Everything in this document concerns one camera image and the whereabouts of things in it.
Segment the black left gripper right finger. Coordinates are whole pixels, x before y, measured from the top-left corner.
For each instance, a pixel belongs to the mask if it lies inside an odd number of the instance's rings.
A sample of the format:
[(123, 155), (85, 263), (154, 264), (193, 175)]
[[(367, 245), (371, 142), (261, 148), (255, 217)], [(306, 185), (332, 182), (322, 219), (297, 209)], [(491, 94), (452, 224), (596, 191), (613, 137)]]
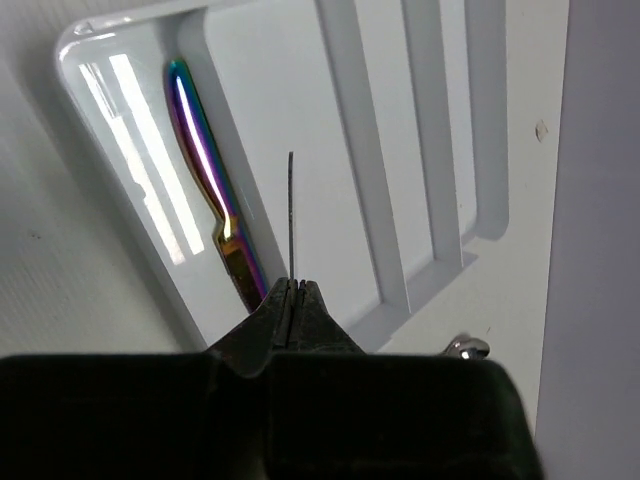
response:
[(285, 350), (364, 354), (331, 317), (315, 281), (290, 281), (284, 312)]

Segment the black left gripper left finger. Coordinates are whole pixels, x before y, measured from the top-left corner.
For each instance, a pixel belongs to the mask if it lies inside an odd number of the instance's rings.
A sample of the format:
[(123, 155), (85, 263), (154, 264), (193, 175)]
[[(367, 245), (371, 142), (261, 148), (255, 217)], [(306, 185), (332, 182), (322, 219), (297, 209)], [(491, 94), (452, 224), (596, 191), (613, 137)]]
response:
[(207, 353), (218, 357), (241, 377), (258, 376), (271, 353), (287, 346), (290, 321), (291, 281), (282, 277), (259, 307), (212, 344)]

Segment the knife with teal handle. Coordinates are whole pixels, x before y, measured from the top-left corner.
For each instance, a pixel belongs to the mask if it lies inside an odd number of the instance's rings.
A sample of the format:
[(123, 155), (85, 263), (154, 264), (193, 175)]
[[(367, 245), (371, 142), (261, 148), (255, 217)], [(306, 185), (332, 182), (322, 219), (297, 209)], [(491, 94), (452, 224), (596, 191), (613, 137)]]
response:
[(294, 212), (293, 212), (293, 160), (294, 152), (289, 151), (287, 163), (287, 216), (288, 216), (288, 258), (289, 279), (294, 282), (295, 254), (294, 254)]

